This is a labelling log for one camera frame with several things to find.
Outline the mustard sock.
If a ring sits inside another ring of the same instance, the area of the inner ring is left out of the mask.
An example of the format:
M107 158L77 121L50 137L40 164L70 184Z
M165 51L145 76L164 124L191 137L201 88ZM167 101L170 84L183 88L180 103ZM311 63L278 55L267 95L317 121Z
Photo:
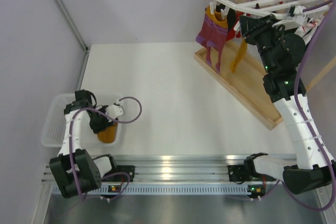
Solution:
M105 144L111 144L116 139L116 133L117 133L118 125L112 125L107 127L105 130L97 133L97 137L99 141L105 143Z
M230 70L232 73L235 73L239 63L243 60L247 52L247 43L245 40L242 40L239 46L239 49L236 53L235 58L233 61L230 63Z

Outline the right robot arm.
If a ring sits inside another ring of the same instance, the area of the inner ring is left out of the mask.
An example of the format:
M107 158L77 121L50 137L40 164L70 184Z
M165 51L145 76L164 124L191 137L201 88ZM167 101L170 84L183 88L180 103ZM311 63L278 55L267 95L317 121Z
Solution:
M310 114L306 89L297 76L297 66L306 52L299 35L276 25L275 16L240 16L241 36L256 46L266 71L263 85L280 113L294 146L296 162L251 154L244 160L251 180L267 175L280 180L295 195L327 186L335 180L335 158L325 147Z

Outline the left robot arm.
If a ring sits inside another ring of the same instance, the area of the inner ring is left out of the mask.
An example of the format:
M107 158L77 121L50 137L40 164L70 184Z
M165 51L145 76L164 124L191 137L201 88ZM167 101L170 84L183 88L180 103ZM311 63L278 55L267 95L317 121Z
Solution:
M88 90L73 93L72 99L61 109L65 118L65 132L60 150L49 161L54 180L64 198L78 196L81 201L89 192L101 188L103 182L120 182L113 192L122 194L134 180L133 165L118 165L111 154L93 157L87 148L110 147L118 141L119 126L125 121L122 102L98 104Z

